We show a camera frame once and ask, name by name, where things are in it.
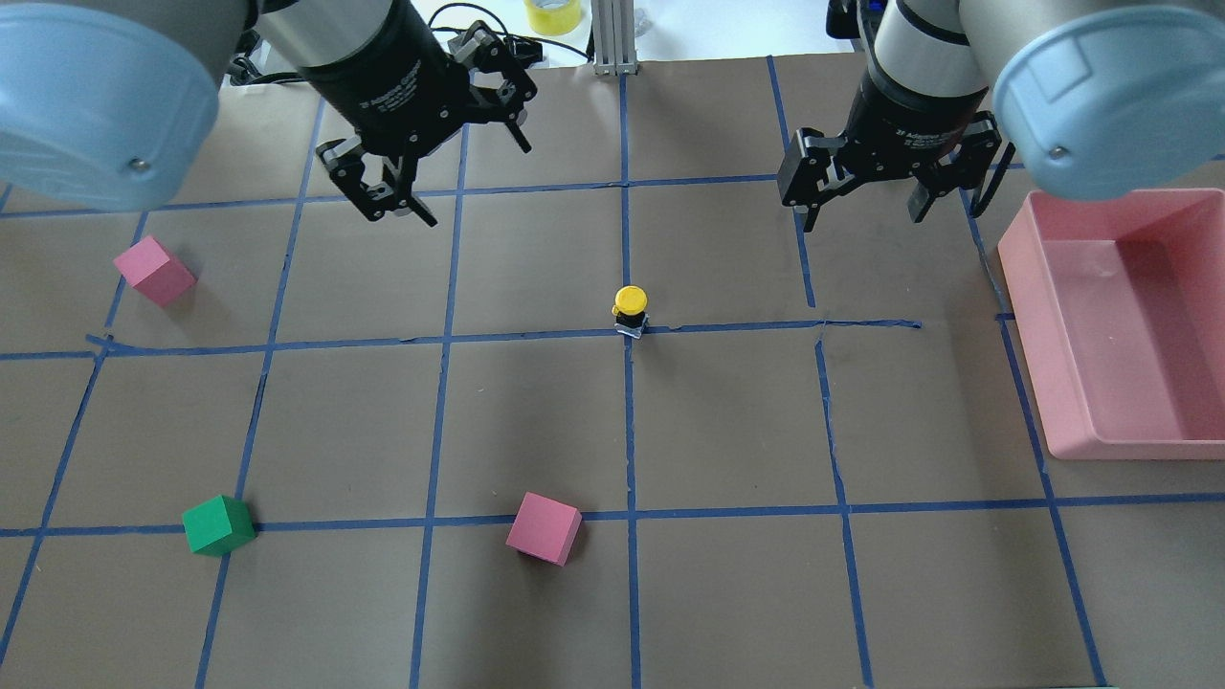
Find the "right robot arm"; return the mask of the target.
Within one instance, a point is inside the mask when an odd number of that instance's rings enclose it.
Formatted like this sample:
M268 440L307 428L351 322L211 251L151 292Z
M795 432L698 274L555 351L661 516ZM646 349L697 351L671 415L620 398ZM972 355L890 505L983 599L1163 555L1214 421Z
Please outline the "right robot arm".
M826 31L860 39L866 67L842 131L797 129L780 162L805 232L878 181L915 181L918 223L957 190L980 217L1014 161L1100 201L1223 152L1220 1L832 1Z

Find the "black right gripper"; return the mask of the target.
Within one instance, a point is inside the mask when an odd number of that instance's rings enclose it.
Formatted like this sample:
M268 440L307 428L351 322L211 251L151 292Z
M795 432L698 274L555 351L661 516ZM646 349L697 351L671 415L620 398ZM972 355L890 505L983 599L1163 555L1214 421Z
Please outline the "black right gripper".
M993 112L980 109L985 96L984 88L922 94L869 67L840 136L793 131L777 173L780 204L809 233L826 204L862 183L914 178L907 200L913 223L922 223L935 202L956 190L971 192L969 215L981 217L1016 157Z

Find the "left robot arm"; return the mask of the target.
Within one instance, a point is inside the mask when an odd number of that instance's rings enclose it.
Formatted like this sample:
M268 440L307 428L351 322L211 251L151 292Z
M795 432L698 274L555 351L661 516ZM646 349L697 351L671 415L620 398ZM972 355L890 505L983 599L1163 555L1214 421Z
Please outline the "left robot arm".
M247 31L353 126L316 156L368 221L436 223L417 166L468 123L532 148L519 123L537 85L481 21L441 45L408 1L5 1L2 179L85 208L165 205Z

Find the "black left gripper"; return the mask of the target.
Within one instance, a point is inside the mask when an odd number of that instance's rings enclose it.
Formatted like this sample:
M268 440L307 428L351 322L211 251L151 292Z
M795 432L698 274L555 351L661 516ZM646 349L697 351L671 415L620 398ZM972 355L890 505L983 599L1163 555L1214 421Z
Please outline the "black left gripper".
M521 152L526 104L538 93L510 45L478 18L442 47L410 1L289 1L287 58L354 134L316 145L342 196L368 221L439 221L414 191L420 161L466 123L502 123ZM380 178L365 179L368 156Z

